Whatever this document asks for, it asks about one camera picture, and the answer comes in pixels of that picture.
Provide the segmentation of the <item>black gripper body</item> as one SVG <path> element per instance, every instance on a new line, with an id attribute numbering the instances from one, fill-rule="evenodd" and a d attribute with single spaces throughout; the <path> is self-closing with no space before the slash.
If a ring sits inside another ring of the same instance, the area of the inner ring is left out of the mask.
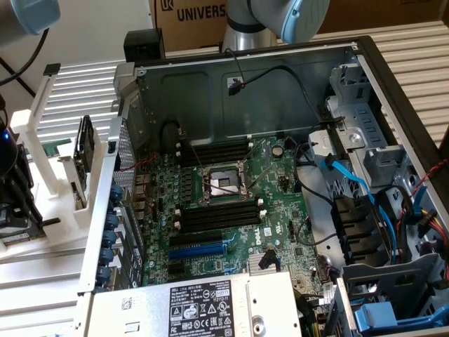
<path id="1" fill-rule="evenodd" d="M 16 142 L 9 127 L 6 103 L 1 98 L 1 196 L 31 195 L 34 181 L 29 169 L 25 147 Z"/>

